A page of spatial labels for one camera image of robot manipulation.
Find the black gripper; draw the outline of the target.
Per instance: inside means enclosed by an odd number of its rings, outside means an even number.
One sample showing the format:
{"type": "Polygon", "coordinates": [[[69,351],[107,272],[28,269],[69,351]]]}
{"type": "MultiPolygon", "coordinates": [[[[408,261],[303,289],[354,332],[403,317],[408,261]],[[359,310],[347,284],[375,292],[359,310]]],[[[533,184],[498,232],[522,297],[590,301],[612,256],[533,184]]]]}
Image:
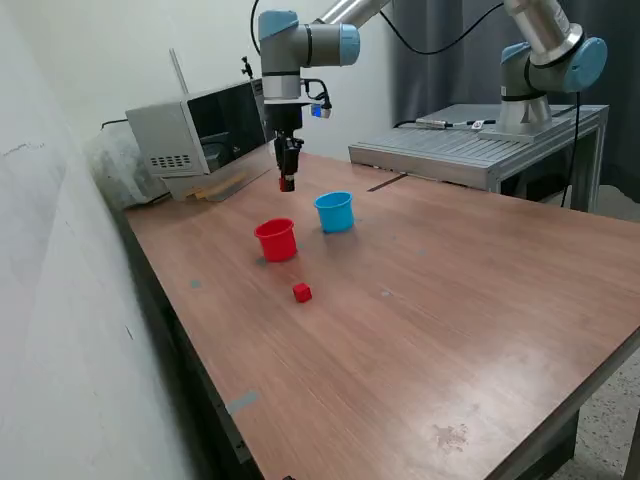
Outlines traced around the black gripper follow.
{"type": "Polygon", "coordinates": [[[295,190],[295,175],[298,172],[299,155],[304,141],[294,137],[288,138],[285,132],[294,132],[302,128],[302,109],[305,105],[305,102],[266,103],[264,105],[267,126],[276,132],[274,151],[280,175],[287,175],[288,192],[295,190]]]}

